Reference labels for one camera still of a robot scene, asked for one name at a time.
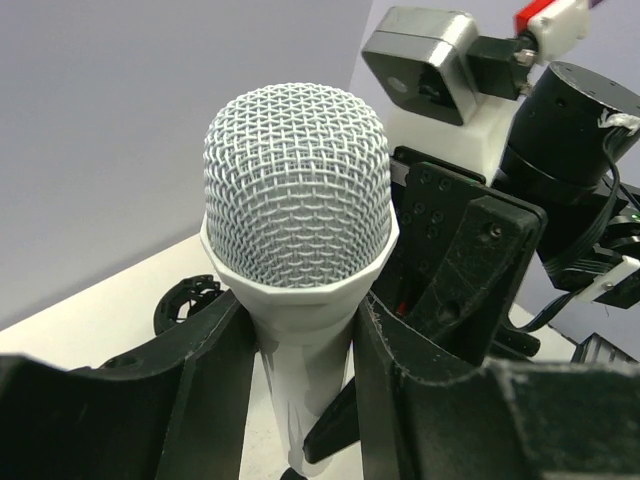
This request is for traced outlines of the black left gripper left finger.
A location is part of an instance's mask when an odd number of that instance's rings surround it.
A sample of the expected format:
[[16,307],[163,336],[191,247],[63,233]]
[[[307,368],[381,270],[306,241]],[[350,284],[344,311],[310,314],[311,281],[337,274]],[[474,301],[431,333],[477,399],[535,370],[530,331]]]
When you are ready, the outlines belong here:
[[103,366],[1,359],[5,479],[235,479],[255,356],[225,293]]

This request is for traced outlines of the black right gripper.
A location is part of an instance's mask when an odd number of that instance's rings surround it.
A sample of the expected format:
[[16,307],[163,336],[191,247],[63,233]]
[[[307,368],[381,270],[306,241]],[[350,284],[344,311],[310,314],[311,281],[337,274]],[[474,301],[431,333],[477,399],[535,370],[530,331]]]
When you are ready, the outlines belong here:
[[307,435],[309,460],[359,443],[433,462],[498,423],[481,365],[546,215],[405,146],[391,167],[397,245],[356,313],[355,377]]

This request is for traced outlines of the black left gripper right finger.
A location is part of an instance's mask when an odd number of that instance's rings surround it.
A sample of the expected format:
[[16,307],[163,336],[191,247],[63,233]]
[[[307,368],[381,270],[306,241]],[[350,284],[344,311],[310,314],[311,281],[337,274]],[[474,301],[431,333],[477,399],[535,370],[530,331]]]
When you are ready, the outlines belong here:
[[368,479],[635,479],[639,369],[623,363],[472,366],[374,296],[354,339]]

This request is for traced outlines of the black shock mount stand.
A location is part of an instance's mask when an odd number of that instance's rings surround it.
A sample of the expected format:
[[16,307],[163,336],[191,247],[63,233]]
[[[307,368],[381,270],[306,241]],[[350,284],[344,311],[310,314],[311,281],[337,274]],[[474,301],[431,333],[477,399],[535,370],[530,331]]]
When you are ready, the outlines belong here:
[[170,288],[158,302],[153,327],[159,336],[184,323],[219,298],[225,290],[212,275],[185,278]]

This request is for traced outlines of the white microphone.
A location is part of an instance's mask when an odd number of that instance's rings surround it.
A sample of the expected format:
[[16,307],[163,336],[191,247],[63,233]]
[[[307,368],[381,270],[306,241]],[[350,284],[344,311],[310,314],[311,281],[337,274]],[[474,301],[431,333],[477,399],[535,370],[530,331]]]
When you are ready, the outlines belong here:
[[204,139],[202,245],[249,313],[281,443],[306,477],[306,436],[346,379],[352,320],[399,236],[388,142],[342,89],[268,85],[238,96]]

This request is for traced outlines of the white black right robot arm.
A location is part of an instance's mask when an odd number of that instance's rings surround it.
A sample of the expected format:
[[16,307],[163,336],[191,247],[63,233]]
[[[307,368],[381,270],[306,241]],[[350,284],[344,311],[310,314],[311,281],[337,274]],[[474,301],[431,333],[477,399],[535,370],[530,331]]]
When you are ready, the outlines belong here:
[[306,460],[359,444],[369,479],[633,479],[639,369],[540,364],[533,332],[570,300],[630,307],[613,223],[639,98],[550,64],[507,122],[495,180],[401,141],[398,244],[355,320],[355,377]]

